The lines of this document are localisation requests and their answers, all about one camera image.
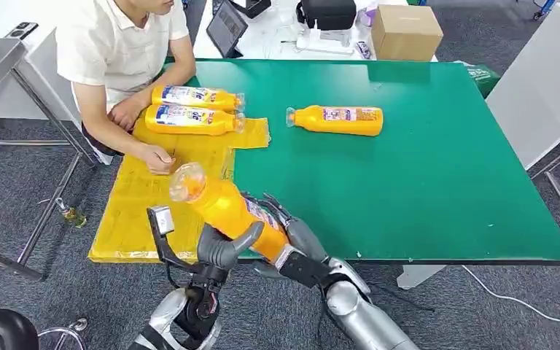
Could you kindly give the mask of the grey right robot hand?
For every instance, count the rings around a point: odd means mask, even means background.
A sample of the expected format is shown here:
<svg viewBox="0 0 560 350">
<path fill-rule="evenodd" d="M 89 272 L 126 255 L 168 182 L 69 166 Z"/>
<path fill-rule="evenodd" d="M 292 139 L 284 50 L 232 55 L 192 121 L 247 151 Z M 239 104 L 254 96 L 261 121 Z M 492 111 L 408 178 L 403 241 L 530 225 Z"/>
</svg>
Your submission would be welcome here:
<svg viewBox="0 0 560 350">
<path fill-rule="evenodd" d="M 319 283 L 330 272 L 324 263 L 328 254 L 310 227 L 301 218 L 290 214 L 277 198 L 268 193 L 264 192 L 261 198 L 248 192 L 242 192 L 242 195 L 263 207 L 279 222 L 291 246 L 281 250 L 279 262 L 253 262 L 254 271 L 265 278 L 290 279 L 306 287 Z"/>
</svg>

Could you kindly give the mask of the person's right hand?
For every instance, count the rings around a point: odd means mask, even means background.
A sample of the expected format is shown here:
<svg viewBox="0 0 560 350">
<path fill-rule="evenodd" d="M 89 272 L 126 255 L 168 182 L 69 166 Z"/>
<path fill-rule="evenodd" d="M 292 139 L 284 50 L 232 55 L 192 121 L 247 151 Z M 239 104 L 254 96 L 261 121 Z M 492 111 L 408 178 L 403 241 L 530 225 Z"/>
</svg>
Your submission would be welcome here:
<svg viewBox="0 0 560 350">
<path fill-rule="evenodd" d="M 137 158 L 144 161 L 152 174 L 168 175 L 173 171 L 175 159 L 162 147 L 154 144 L 140 144 Z"/>
</svg>

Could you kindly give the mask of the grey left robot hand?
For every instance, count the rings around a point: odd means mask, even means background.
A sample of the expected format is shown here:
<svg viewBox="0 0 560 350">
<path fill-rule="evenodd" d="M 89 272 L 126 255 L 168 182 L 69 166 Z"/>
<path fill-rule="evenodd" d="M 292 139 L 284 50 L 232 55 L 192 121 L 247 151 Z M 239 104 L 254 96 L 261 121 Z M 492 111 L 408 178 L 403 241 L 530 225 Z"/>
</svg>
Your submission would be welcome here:
<svg viewBox="0 0 560 350">
<path fill-rule="evenodd" d="M 197 245 L 198 261 L 212 265 L 228 274 L 238 263 L 240 254 L 259 239 L 264 224 L 253 222 L 238 238 L 229 239 L 218 229 L 205 224 Z"/>
</svg>

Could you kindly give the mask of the person's left hand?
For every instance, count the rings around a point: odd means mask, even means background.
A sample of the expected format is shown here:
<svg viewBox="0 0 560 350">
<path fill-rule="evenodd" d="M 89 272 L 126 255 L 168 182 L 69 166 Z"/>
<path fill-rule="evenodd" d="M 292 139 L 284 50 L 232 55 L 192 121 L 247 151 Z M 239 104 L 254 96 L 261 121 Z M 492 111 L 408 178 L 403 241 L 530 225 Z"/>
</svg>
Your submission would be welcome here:
<svg viewBox="0 0 560 350">
<path fill-rule="evenodd" d="M 141 112 L 149 106 L 148 100 L 131 96 L 115 104 L 108 113 L 109 119 L 125 131 L 130 131 Z"/>
</svg>

